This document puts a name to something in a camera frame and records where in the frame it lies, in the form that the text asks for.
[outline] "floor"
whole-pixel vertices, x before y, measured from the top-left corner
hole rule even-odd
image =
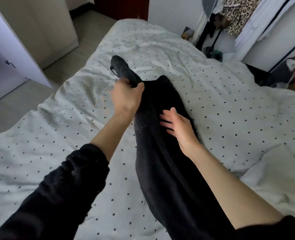
[[[53,89],[32,80],[0,99],[0,133],[10,129],[27,112],[56,91],[81,69],[116,20],[89,11],[73,20],[80,46],[43,70]]]

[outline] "rolled-up sleeve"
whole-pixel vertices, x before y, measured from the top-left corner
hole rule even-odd
[[[0,227],[0,239],[74,239],[105,187],[108,165],[95,145],[73,151]]]

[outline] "leopard print fabric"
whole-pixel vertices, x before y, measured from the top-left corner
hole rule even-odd
[[[261,0],[226,0],[221,14],[230,25],[225,31],[232,36],[238,36]]]

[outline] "bedsheet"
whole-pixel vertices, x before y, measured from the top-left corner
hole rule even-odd
[[[123,57],[143,80],[168,76],[210,152],[280,211],[295,215],[295,190],[273,191],[277,183],[266,184],[273,173],[264,170],[278,167],[267,156],[278,147],[287,152],[277,154],[283,162],[289,155],[295,160],[295,92],[259,87],[244,64],[207,59],[179,36],[127,19],[112,27],[84,68],[0,134],[0,225],[113,115],[113,55]],[[140,190],[135,145],[132,123],[111,160],[106,187],[75,239],[169,239]]]

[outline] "red door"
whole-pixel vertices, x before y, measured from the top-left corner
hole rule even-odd
[[[150,0],[94,0],[95,10],[113,19],[148,20]]]

